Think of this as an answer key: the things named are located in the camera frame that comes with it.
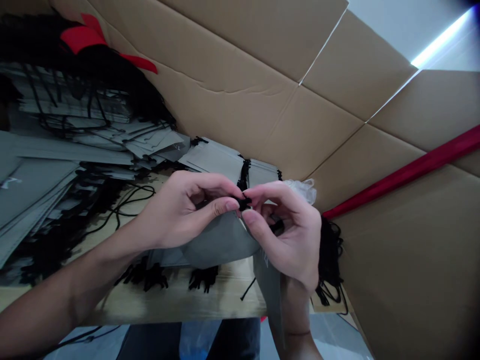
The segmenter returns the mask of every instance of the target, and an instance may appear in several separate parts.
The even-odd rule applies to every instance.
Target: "person's left hand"
[[[175,248],[198,236],[217,216],[239,208],[242,191],[217,173],[176,171],[130,223],[140,250]],[[195,205],[209,200],[205,207]]]

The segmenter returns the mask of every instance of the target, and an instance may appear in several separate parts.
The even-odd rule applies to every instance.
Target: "forearm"
[[[0,357],[47,349],[78,326],[138,255],[131,231],[123,226],[0,313]]]
[[[298,281],[287,278],[282,284],[281,311],[285,346],[270,326],[278,356],[282,360],[322,359],[310,332],[310,294]]]

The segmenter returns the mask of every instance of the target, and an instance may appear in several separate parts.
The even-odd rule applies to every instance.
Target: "red bow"
[[[85,26],[71,27],[61,33],[60,39],[62,39],[68,47],[76,55],[80,50],[92,46],[92,45],[106,45],[104,33],[97,18],[90,14],[81,14],[81,18],[85,23]],[[137,68],[151,71],[158,74],[157,67],[153,62],[146,58],[120,54],[121,57],[130,61]]]

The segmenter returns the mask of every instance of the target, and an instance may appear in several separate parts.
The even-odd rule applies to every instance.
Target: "white plastic bag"
[[[315,203],[315,200],[317,199],[317,190],[314,188],[315,181],[312,178],[305,181],[284,180],[283,182],[287,184],[290,189],[304,198],[310,205]]]

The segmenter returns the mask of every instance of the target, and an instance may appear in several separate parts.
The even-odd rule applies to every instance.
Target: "jeans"
[[[117,360],[180,359],[181,322],[131,325]],[[207,360],[260,358],[260,319],[222,320]]]

